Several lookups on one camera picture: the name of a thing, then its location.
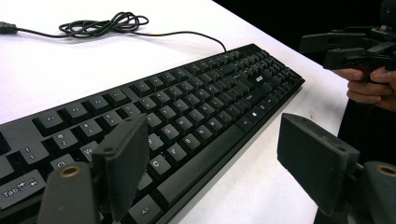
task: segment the keycap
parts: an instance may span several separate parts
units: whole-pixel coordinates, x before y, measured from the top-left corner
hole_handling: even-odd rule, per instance
[[[146,224],[158,220],[163,214],[163,210],[147,195],[129,209],[128,213],[129,216],[125,218],[127,223]]]
[[[54,110],[40,114],[38,118],[34,119],[34,123],[44,136],[56,133],[67,127],[66,122]]]
[[[37,170],[22,175],[0,186],[0,208],[6,209],[33,195],[44,187],[46,187],[46,182]]]

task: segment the key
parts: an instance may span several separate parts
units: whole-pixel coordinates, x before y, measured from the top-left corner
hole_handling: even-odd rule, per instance
[[[71,125],[80,123],[83,120],[89,119],[91,117],[91,114],[80,103],[67,105],[63,110],[61,110],[61,112],[66,118],[67,122],[69,122]]]
[[[163,128],[160,129],[159,135],[161,139],[166,143],[166,145],[170,146],[178,140],[181,135],[180,133],[175,129],[172,124],[167,124]]]
[[[113,107],[118,107],[120,105],[125,105],[131,102],[131,100],[120,89],[109,91],[108,93],[106,93],[105,98]]]
[[[122,108],[118,109],[117,112],[123,119],[140,114],[140,110],[134,104],[124,105]]]
[[[103,96],[93,96],[85,102],[85,105],[94,115],[105,113],[107,110],[111,109],[111,105]]]
[[[98,146],[97,142],[93,141],[89,144],[80,147],[77,150],[77,155],[82,161],[91,161],[92,160],[92,152]]]
[[[50,144],[54,147],[54,151],[58,156],[62,156],[71,152],[79,147],[80,142],[72,134],[70,130],[64,130],[55,133],[49,140]]]
[[[50,161],[50,154],[41,142],[32,142],[18,151],[21,156],[22,166],[25,169],[35,169]]]
[[[0,185],[17,176],[16,164],[12,157],[0,156]]]
[[[156,156],[148,163],[148,173],[158,182],[161,182],[170,174],[171,168],[171,165],[162,155]]]
[[[105,135],[105,131],[94,119],[89,119],[80,123],[77,126],[76,131],[86,143],[97,140]]]
[[[156,134],[152,133],[148,136],[148,145],[149,145],[149,156],[151,158],[157,156],[163,151],[165,144],[161,140],[161,138]]]
[[[148,194],[152,190],[154,185],[155,182],[152,180],[149,174],[145,172],[140,179],[139,185],[137,186],[136,195],[134,196],[134,202],[139,201],[140,199],[142,199],[143,196]]]
[[[158,77],[150,77],[146,82],[153,91],[158,91],[165,87],[165,84]]]
[[[163,215],[164,211],[149,195],[128,210],[127,223],[146,224],[154,223]]]
[[[22,201],[46,187],[46,182],[37,170],[18,177],[0,186],[0,208],[5,209]]]
[[[105,130],[109,133],[113,130],[120,122],[122,122],[122,118],[120,115],[114,111],[108,111],[103,114],[99,119],[98,122],[105,128]]]
[[[166,149],[164,155],[174,167],[179,167],[187,159],[187,153],[179,144],[173,144]]]
[[[152,93],[152,89],[145,81],[136,81],[130,88],[139,97],[147,96]]]
[[[56,133],[67,127],[66,122],[54,110],[41,114],[33,122],[44,136]]]
[[[62,157],[50,162],[50,169],[55,170],[75,162],[70,154],[63,155]]]

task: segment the dark background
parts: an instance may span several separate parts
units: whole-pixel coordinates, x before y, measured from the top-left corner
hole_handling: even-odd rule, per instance
[[[297,51],[303,35],[381,25],[381,0],[214,1]]]

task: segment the printed key label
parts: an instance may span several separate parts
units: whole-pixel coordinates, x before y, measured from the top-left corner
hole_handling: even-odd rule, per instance
[[[46,187],[46,182],[37,170],[18,177],[3,186],[0,186],[2,195],[0,209],[10,207],[26,197]]]

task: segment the function key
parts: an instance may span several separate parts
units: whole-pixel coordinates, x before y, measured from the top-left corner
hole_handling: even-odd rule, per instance
[[[159,75],[159,78],[165,83],[166,86],[171,86],[177,83],[176,78],[170,72],[164,72]]]
[[[61,110],[61,113],[71,125],[80,123],[83,120],[89,119],[91,117],[91,114],[81,103],[67,105]]]
[[[207,64],[210,64],[211,68],[218,67],[219,62],[215,58],[205,59]]]
[[[66,122],[55,110],[46,111],[40,114],[36,119],[34,119],[34,123],[44,136],[48,136],[67,128]]]
[[[103,96],[93,96],[85,102],[88,109],[94,114],[99,115],[111,109],[111,105],[105,100]]]
[[[260,54],[259,52],[254,53],[256,57],[258,57],[260,60],[264,59],[264,56]]]
[[[203,72],[206,72],[206,71],[212,69],[212,64],[207,63],[205,60],[201,60],[201,61],[199,61],[197,63],[201,67]]]
[[[238,50],[233,50],[230,52],[231,55],[233,55],[234,59],[239,59],[241,57],[241,52],[239,52]]]
[[[131,102],[131,100],[120,89],[109,91],[106,93],[105,98],[113,107],[118,107]]]
[[[149,87],[149,85],[142,80],[136,81],[134,84],[132,84],[131,89],[139,97],[147,96],[152,93],[152,89]]]
[[[224,56],[222,56],[222,55],[219,55],[219,56],[215,57],[214,59],[216,60],[216,62],[218,62],[219,65],[224,65],[227,62],[226,58],[224,58]]]
[[[190,63],[186,65],[187,71],[189,71],[193,76],[203,73],[203,69],[196,63]]]
[[[158,77],[149,77],[146,82],[153,91],[159,91],[166,86]]]
[[[261,54],[264,58],[270,56],[270,54],[269,54],[267,51],[264,51],[264,50],[260,51],[260,54]]]
[[[233,61],[233,55],[230,54],[229,52],[223,53],[222,56],[225,58],[226,63],[230,63]]]
[[[183,81],[188,79],[188,72],[184,69],[181,68],[177,68],[171,71],[171,73],[174,75],[174,77],[178,80],[178,81]]]

